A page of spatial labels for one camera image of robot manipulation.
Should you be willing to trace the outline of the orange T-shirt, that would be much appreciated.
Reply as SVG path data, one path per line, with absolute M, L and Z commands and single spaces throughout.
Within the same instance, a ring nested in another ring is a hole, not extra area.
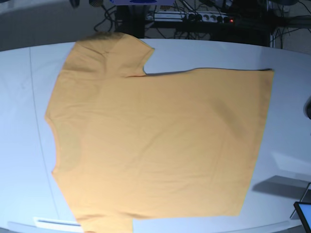
M 147 75 L 153 52 L 131 35 L 99 33 L 74 44 L 56 80 L 45 113 L 52 175 L 86 233 L 242 209 L 274 72 Z

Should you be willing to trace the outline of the white power strip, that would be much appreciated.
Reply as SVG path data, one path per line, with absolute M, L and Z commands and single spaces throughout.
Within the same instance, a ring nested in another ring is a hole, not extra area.
M 214 11 L 180 12 L 180 11 L 156 11 L 149 12 L 148 21 L 158 22 L 205 22 L 205 23 L 235 23 L 235 18 Z

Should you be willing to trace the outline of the dark round object right edge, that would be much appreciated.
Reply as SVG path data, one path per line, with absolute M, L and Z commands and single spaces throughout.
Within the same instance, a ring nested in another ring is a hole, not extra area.
M 311 97 L 304 104 L 304 114 L 308 119 L 311 119 Z

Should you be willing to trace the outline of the tablet on stand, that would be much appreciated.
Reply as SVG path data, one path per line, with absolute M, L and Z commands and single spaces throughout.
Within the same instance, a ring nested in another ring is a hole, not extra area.
M 290 219 L 299 219 L 305 232 L 311 233 L 311 183 L 308 183 L 300 200 L 294 203 Z

